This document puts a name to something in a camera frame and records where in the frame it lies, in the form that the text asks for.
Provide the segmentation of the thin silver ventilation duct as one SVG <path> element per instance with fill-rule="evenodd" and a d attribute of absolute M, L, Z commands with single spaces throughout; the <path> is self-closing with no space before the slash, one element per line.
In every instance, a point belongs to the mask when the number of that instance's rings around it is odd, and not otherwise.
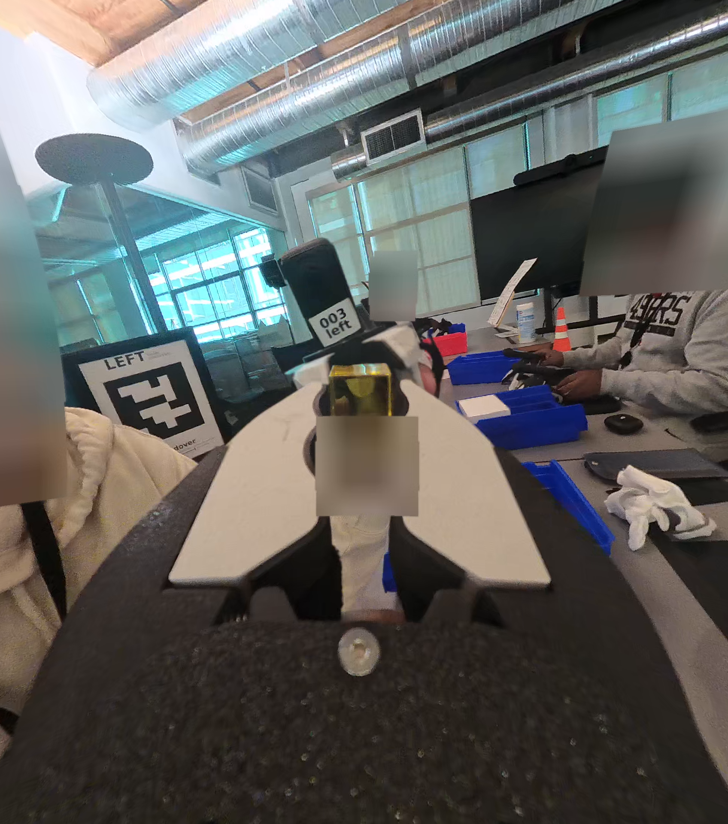
<path fill-rule="evenodd" d="M 429 118 L 418 121 L 418 112 L 405 112 L 398 118 L 403 122 L 410 121 L 410 135 L 418 134 L 419 144 L 444 144 L 461 139 L 461 136 L 483 134 L 488 130 L 498 130 L 502 124 L 517 123 L 531 115 L 538 114 L 543 109 L 552 106 L 564 105 L 581 99 L 587 94 L 605 94 L 614 89 L 625 87 L 630 82 L 643 82 L 647 78 L 656 77 L 666 71 L 675 72 L 682 67 L 696 64 L 713 66 L 720 58 L 728 58 L 728 49 L 722 51 L 709 49 L 702 54 L 667 55 L 665 59 L 652 60 L 649 63 L 639 64 L 638 61 L 628 61 L 628 57 L 657 57 L 664 55 L 640 55 L 627 53 L 612 56 L 610 59 L 579 65 L 574 71 L 563 74 L 556 72 L 542 72 L 538 76 L 525 78 L 526 82 L 508 84 L 504 88 L 487 92 L 460 104 L 441 109 Z M 200 176 L 214 176 L 227 168 L 239 165 L 252 158 L 259 158 L 271 151 L 286 146 L 289 143 L 313 140 L 313 136 L 322 130 L 329 129 L 329 125 L 319 126 L 317 129 L 296 129 L 284 133 L 267 136 L 264 139 L 247 142 L 246 145 L 230 148 L 215 147 L 217 151 L 210 157 L 193 158 L 192 147 L 187 151 L 189 155 L 189 169 Z M 367 159 L 366 147 L 363 146 L 364 134 L 361 139 L 350 147 L 341 149 L 333 155 L 331 161 L 336 178 L 343 179 L 355 176 L 364 169 L 370 161 Z"/>

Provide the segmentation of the white crumpled cloth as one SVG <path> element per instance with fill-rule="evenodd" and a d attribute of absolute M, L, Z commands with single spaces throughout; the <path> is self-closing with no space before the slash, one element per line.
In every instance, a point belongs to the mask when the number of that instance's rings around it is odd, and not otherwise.
<path fill-rule="evenodd" d="M 694 507 L 672 482 L 627 465 L 617 475 L 619 488 L 605 500 L 608 513 L 628 524 L 628 547 L 640 550 L 649 528 L 656 524 L 674 540 L 688 541 L 711 536 L 714 520 Z"/>

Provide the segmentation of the black stand with round top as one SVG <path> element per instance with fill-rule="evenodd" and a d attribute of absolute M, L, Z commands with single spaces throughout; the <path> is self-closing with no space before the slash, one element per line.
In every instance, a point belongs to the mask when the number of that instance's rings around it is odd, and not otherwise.
<path fill-rule="evenodd" d="M 165 333 L 167 325 L 118 194 L 119 187 L 139 183 L 152 173 L 154 162 L 150 152 L 136 142 L 117 136 L 72 133 L 41 143 L 35 149 L 35 160 L 41 170 L 55 180 L 100 189 L 110 214 L 112 233 L 126 253 L 155 332 Z"/>

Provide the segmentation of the small red bin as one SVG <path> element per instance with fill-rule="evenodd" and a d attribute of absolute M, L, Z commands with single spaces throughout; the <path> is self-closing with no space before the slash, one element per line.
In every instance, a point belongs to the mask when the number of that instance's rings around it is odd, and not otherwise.
<path fill-rule="evenodd" d="M 463 323 L 436 330 L 431 340 L 443 358 L 457 357 L 468 352 L 468 335 Z"/>

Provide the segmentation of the wall air vent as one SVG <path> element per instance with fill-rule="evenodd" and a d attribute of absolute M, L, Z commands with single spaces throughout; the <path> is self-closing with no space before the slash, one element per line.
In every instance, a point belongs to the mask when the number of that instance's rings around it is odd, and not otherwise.
<path fill-rule="evenodd" d="M 416 108 L 361 132 L 367 167 L 409 151 L 425 150 L 428 141 L 422 110 Z"/>

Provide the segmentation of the black framed marker poster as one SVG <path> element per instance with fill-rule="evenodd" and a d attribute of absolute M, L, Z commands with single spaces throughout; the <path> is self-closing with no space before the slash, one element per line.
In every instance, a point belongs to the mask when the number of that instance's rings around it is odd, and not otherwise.
<path fill-rule="evenodd" d="M 61 356 L 70 406 L 162 440 L 200 460 L 232 427 L 190 329 L 147 335 Z"/>

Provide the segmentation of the yellow transparent cube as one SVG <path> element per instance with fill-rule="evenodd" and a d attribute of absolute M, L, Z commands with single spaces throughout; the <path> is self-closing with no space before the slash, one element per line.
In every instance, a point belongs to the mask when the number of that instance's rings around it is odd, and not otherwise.
<path fill-rule="evenodd" d="M 328 374 L 331 416 L 392 416 L 393 379 L 387 364 L 334 365 Z"/>

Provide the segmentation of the black webcam bar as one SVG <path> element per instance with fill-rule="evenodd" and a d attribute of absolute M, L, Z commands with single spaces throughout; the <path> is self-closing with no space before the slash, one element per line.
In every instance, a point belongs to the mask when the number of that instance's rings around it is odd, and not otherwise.
<path fill-rule="evenodd" d="M 603 165 L 608 149 L 608 146 L 604 146 L 582 153 L 571 153 L 559 160 L 524 170 L 515 175 L 513 184 L 515 187 L 523 187 L 555 177 L 570 176 L 581 170 Z"/>

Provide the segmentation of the dark notebook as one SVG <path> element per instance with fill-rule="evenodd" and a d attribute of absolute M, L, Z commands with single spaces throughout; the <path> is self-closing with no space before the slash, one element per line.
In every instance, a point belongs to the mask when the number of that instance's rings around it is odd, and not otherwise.
<path fill-rule="evenodd" d="M 585 468 L 595 477 L 615 487 L 619 473 L 628 466 L 668 481 L 726 479 L 728 469 L 693 449 L 588 452 L 582 457 Z"/>

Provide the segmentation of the large silver ventilation duct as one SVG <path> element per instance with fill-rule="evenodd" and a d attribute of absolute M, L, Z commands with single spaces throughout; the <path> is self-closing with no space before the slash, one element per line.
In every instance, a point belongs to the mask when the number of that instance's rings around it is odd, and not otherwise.
<path fill-rule="evenodd" d="M 400 5 L 395 1 L 208 1 L 96 67 L 95 105 L 145 131 Z"/>

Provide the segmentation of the blue plastic bin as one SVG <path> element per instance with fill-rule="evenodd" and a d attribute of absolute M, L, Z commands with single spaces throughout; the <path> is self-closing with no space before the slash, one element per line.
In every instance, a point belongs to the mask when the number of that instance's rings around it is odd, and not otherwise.
<path fill-rule="evenodd" d="M 610 558 L 615 535 L 558 461 L 524 461 L 522 466 Z"/>
<path fill-rule="evenodd" d="M 447 372 L 454 386 L 501 383 L 520 360 L 503 351 L 464 354 L 447 365 Z"/>

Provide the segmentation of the black monitor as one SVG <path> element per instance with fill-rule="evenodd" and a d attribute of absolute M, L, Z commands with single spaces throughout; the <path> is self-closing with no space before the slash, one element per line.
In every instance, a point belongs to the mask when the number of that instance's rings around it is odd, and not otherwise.
<path fill-rule="evenodd" d="M 536 260 L 519 291 L 577 288 L 599 177 L 543 180 L 470 201 L 483 302 L 499 297 L 524 261 Z"/>

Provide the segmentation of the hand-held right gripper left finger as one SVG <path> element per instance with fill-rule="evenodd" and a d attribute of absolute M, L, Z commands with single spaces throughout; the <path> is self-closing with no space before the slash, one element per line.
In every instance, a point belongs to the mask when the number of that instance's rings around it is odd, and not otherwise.
<path fill-rule="evenodd" d="M 341 564 L 308 467 L 324 390 L 295 391 L 225 448 L 170 572 L 170 606 L 184 621 L 264 610 L 273 621 L 340 620 Z"/>

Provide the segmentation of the blue bin with white box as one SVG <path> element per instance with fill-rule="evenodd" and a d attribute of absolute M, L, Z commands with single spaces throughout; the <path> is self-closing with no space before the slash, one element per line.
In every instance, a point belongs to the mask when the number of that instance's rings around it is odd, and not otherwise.
<path fill-rule="evenodd" d="M 507 450 L 573 442 L 588 429 L 584 408 L 559 403 L 546 385 L 461 399 L 455 406 L 493 446 Z"/>

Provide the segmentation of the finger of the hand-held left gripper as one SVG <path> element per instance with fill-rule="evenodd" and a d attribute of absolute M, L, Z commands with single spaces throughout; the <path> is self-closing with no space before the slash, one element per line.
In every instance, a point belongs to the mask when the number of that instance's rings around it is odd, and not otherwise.
<path fill-rule="evenodd" d="M 424 386 L 421 365 L 426 357 L 419 337 L 410 324 L 392 324 L 370 336 L 370 344 L 384 350 L 390 372 L 398 383 L 413 382 Z"/>
<path fill-rule="evenodd" d="M 312 360 L 299 364 L 291 370 L 293 384 L 297 390 L 313 383 L 327 386 L 330 369 L 328 360 Z"/>

